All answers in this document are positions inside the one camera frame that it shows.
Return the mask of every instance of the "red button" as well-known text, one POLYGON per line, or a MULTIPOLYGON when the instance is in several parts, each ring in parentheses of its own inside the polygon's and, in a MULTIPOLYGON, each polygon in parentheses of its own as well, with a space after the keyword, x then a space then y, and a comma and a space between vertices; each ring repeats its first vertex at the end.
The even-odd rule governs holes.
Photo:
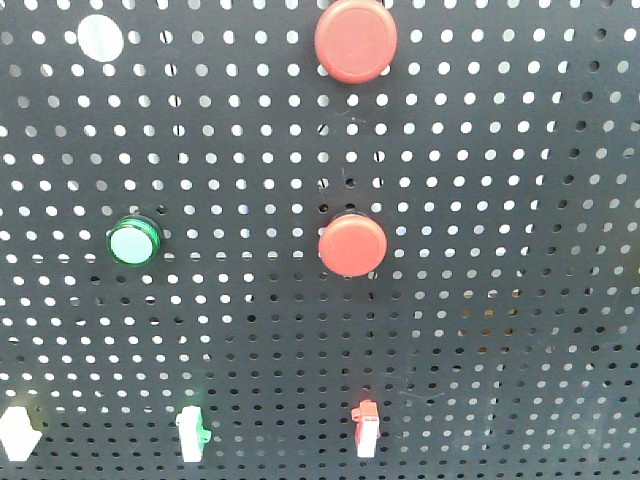
POLYGON ((376 0, 338 0, 320 17, 315 44, 329 75, 364 83, 393 60, 398 31, 391 14, 376 0))
POLYGON ((348 214, 325 228, 318 249, 329 270, 345 277, 357 277, 380 265, 387 252, 387 236, 370 218, 348 214))

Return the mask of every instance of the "green lens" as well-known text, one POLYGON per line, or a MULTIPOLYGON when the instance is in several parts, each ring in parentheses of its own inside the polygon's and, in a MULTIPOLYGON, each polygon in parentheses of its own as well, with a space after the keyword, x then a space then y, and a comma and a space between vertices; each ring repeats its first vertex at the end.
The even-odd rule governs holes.
POLYGON ((160 250, 160 240, 160 232, 151 220, 124 217, 109 232, 107 244, 118 262, 144 265, 160 250))

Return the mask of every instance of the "red terminal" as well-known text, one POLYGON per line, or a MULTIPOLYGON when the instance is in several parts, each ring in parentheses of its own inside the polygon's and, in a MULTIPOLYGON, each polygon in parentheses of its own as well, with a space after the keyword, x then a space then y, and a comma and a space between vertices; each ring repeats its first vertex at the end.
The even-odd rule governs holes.
POLYGON ((365 83, 387 68, 398 48, 398 30, 376 0, 338 0, 320 17, 318 60, 336 80, 365 83))
POLYGON ((356 448, 358 458, 373 458, 376 442, 380 438, 380 417, 378 405, 371 400, 360 402, 358 408, 351 410, 351 419, 358 422, 356 427, 356 448))
POLYGON ((325 228, 318 250, 329 270, 345 277, 357 277, 380 265, 387 253, 387 236, 369 217, 349 213, 325 228))

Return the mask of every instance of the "white plastic clip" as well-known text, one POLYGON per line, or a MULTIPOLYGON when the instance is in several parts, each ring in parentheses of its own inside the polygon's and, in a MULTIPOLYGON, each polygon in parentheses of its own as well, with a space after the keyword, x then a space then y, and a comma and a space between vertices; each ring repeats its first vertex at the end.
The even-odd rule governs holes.
POLYGON ((200 407, 184 407, 176 417, 180 447, 184 462, 202 461, 205 444, 211 440, 211 432, 202 426, 202 410, 200 407))
POLYGON ((0 418, 0 441, 10 462, 26 462, 42 438, 34 430, 27 409, 9 407, 0 418))
POLYGON ((373 458, 376 442, 380 438, 380 417, 378 405, 371 400, 360 402, 360 407, 351 410, 351 418, 358 422, 356 427, 356 448, 358 458, 373 458))

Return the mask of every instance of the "round button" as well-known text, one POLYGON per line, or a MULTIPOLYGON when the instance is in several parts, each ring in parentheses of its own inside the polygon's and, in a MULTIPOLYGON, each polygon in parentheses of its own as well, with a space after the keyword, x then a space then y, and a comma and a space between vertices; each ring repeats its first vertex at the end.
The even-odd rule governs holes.
POLYGON ((108 233, 111 255, 126 265, 144 265, 160 250, 160 230, 143 217, 124 217, 108 233))
POLYGON ((357 277, 380 265, 387 252, 387 236, 370 218, 347 214, 325 228, 318 250, 329 270, 345 277, 357 277))
POLYGON ((393 60, 398 31, 376 0, 338 0, 320 17, 315 45, 329 75, 345 83, 364 83, 393 60))

